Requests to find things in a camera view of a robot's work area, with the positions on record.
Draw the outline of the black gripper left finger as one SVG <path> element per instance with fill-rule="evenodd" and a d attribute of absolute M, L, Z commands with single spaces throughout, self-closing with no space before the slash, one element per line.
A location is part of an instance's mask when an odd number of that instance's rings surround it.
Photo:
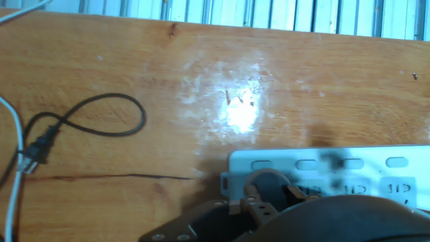
<path fill-rule="evenodd" d="M 278 215 L 263 202 L 257 187 L 245 187 L 245 197 L 238 204 L 211 200 L 143 234 L 139 242 L 250 241 L 263 225 Z"/>

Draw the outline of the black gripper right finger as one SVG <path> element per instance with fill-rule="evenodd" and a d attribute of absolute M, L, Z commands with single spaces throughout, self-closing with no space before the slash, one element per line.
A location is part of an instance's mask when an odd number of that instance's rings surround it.
<path fill-rule="evenodd" d="M 268 202 L 247 202 L 256 229 L 238 241 L 428 241 L 429 214 L 375 196 L 305 196 L 285 186 L 288 206 L 278 212 Z"/>

